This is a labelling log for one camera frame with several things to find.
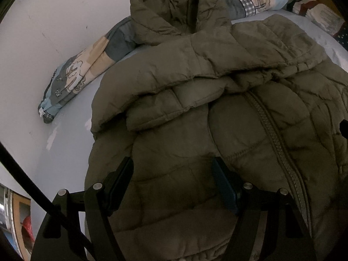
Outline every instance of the black cable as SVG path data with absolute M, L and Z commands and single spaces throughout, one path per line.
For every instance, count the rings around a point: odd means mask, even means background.
M 77 237 L 77 240 L 94 256 L 92 243 L 64 214 L 59 211 L 51 201 L 41 192 L 41 190 L 33 183 L 22 168 L 17 164 L 14 158 L 6 150 L 0 142 L 0 162 L 20 186 L 31 196 L 33 200 L 44 209 L 49 215 L 55 218 L 70 233 Z

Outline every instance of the screw head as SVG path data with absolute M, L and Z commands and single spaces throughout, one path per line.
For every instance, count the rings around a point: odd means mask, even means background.
M 61 189 L 60 191 L 58 191 L 58 195 L 59 196 L 64 196 L 64 195 L 66 195 L 66 193 L 67 193 L 67 190 L 66 189 Z
M 246 182 L 245 184 L 243 184 L 243 187 L 245 189 L 252 189 L 253 188 L 253 185 L 250 183 L 250 182 Z
M 95 189 L 95 190 L 101 189 L 102 187 L 103 187 L 103 185 L 100 182 L 93 184 L 93 189 Z
M 282 195 L 288 195 L 289 191 L 286 188 L 281 188 L 280 193 Z

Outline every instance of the puffer jacket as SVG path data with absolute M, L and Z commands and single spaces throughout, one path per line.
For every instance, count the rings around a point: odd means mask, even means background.
M 104 75 L 85 180 L 132 157 L 109 219 L 126 260 L 221 258 L 237 217 L 216 189 L 216 156 L 260 189 L 287 188 L 323 260 L 348 223 L 347 73 L 279 15 L 231 25 L 224 0 L 130 1 L 152 47 Z

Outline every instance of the mattress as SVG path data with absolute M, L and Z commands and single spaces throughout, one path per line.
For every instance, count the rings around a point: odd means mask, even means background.
M 263 20 L 276 13 L 287 17 L 301 27 L 311 38 L 325 48 L 326 53 L 334 63 L 348 72 L 348 52 L 333 37 L 305 17 L 285 10 L 278 10 L 234 20 L 233 23 Z M 144 49 L 145 47 L 137 48 L 124 59 Z M 90 132 L 91 103 L 102 77 L 103 75 L 100 75 L 96 78 L 65 105 L 51 123 L 50 135 L 41 154 L 34 178 L 35 184 L 50 200 L 53 200 L 56 193 L 62 188 L 67 189 L 70 193 L 84 189 L 88 157 L 94 143 Z M 45 211 L 33 201 L 31 216 L 34 236 L 37 235 L 45 214 Z M 84 213 L 80 213 L 80 223 L 81 230 L 84 232 Z

